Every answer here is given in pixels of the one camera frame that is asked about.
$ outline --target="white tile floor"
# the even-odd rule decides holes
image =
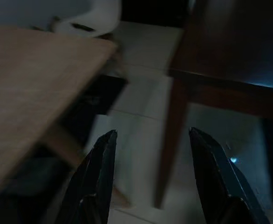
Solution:
[[[238,112],[191,104],[183,138],[179,146],[164,209],[152,207],[161,140],[171,79],[166,67],[182,31],[121,22],[115,36],[123,43],[129,85],[122,92],[108,117],[99,116],[87,148],[98,135],[118,130],[114,184],[132,202],[130,209],[111,210],[109,224],[204,224],[193,172],[188,128],[195,126],[220,143],[229,144],[228,156],[238,158],[240,170],[250,177],[252,188],[270,194],[266,173],[263,136],[257,117]],[[268,197],[257,195],[266,209],[273,212]]]

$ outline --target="wall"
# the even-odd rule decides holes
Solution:
[[[87,12],[91,0],[0,0],[0,25],[46,29],[57,15],[68,18]]]

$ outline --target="white chair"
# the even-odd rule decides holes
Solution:
[[[59,21],[54,32],[88,37],[110,33],[120,21],[121,9],[121,0],[93,0],[88,12]]]

